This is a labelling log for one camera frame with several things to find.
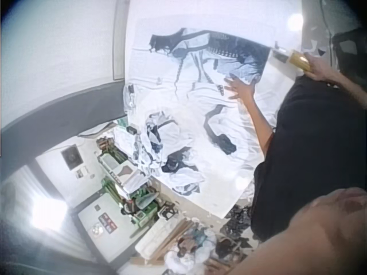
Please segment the drawing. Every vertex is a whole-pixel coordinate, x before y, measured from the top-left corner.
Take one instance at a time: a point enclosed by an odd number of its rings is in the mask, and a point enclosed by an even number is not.
[[[223,86],[218,85],[221,78],[230,73],[249,84],[259,82],[263,74],[270,48],[244,38],[210,30],[181,28],[169,36],[152,35],[151,53],[165,53],[168,58],[179,62],[175,86],[183,70],[197,69],[197,83],[217,85],[223,95]]]

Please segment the black t-shirt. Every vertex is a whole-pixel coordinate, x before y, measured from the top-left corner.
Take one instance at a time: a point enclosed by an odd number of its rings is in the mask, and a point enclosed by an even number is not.
[[[366,189],[366,112],[346,92],[300,77],[255,170],[252,231],[265,241],[313,199],[348,187]]]

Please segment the large paper sheet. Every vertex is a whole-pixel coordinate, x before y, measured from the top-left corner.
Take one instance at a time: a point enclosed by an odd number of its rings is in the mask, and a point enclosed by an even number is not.
[[[129,122],[142,129],[148,115],[165,111],[195,135],[193,164],[206,181],[200,193],[187,198],[220,218],[239,199],[263,160],[245,108],[220,89],[223,78],[232,72],[245,82],[260,80],[255,100],[275,125],[295,70],[268,50],[275,41],[286,49],[300,49],[301,32],[288,30],[287,21],[301,9],[300,0],[131,1],[126,83],[134,84],[136,108],[129,113]],[[231,48],[234,44],[252,54],[241,59],[243,52]],[[225,133],[237,144],[229,155],[213,144],[204,128],[206,114],[219,104],[224,108],[210,120],[210,127],[215,135]],[[169,186],[167,174],[158,179]]]

